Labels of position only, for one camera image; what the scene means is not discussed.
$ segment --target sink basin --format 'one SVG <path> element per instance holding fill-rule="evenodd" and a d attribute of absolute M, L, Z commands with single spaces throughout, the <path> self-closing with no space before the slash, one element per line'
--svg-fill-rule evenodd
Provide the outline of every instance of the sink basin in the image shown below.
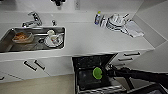
<path fill-rule="evenodd" d="M 48 47 L 44 41 L 48 36 L 47 31 L 54 30 L 55 34 L 62 34 L 63 42 L 57 47 Z M 31 43 L 15 43 L 12 41 L 16 33 L 31 32 L 34 39 Z M 7 31 L 0 41 L 0 53 L 35 51 L 35 50 L 51 50 L 61 49 L 64 47 L 65 28 L 64 27 L 40 27 L 40 28 L 12 28 Z"/>

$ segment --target green bowl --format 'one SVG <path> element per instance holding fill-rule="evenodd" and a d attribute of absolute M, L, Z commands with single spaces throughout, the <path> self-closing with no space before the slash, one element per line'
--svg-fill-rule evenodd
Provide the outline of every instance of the green bowl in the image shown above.
<path fill-rule="evenodd" d="M 96 67 L 96 68 L 93 70 L 93 76 L 94 76 L 96 79 L 101 79 L 101 78 L 102 78 L 102 70 L 101 70 L 99 67 Z"/>

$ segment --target white countertop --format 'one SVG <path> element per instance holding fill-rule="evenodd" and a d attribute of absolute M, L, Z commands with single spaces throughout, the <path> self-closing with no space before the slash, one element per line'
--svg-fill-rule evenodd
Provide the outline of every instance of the white countertop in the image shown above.
<path fill-rule="evenodd" d="M 9 28 L 21 24 L 0 24 L 0 38 Z M 132 38 L 121 32 L 101 28 L 94 23 L 58 23 L 65 27 L 64 48 L 55 50 L 0 53 L 0 61 L 26 60 L 47 57 L 108 54 L 133 50 L 153 50 L 154 47 L 144 38 Z"/>

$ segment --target white wall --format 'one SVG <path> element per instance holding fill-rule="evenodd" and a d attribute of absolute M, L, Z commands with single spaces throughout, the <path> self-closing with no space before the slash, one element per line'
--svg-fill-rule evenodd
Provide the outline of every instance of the white wall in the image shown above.
<path fill-rule="evenodd" d="M 143 30 L 145 33 L 144 38 L 154 47 L 158 47 L 162 43 L 166 41 L 162 35 L 158 34 L 156 30 L 150 27 L 145 21 L 143 21 L 140 17 L 135 15 L 133 20 L 137 23 L 137 25 Z"/>
<path fill-rule="evenodd" d="M 167 72 L 168 73 L 168 1 L 145 0 L 136 16 L 154 29 L 166 42 L 156 47 L 154 51 L 143 54 L 140 58 L 130 63 L 133 69 Z"/>
<path fill-rule="evenodd" d="M 80 3 L 80 11 L 75 10 L 75 1 Z M 72 12 L 129 12 L 136 13 L 144 0 L 66 0 L 61 10 L 51 0 L 4 0 L 0 11 L 39 13 L 72 13 Z"/>

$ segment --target white cabinet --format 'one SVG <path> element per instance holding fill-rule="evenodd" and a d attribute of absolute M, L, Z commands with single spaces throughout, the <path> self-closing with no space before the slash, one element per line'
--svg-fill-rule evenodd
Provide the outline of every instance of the white cabinet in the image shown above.
<path fill-rule="evenodd" d="M 15 78 L 11 75 L 5 74 L 3 72 L 0 72 L 0 83 L 5 83 L 5 82 L 13 82 L 13 81 L 20 81 L 22 79 Z"/>
<path fill-rule="evenodd" d="M 42 66 L 45 66 L 44 71 L 50 76 L 73 74 L 72 57 L 51 57 L 41 58 L 37 60 Z"/>
<path fill-rule="evenodd" d="M 136 58 L 138 58 L 140 55 L 144 54 L 146 51 L 141 50 L 141 51 L 128 51 L 128 52 L 119 52 L 113 60 L 110 62 L 110 64 L 113 65 L 125 65 Z"/>
<path fill-rule="evenodd" d="M 0 71 L 19 77 L 21 79 L 33 79 L 49 76 L 35 63 L 35 60 L 16 60 L 0 63 Z"/>

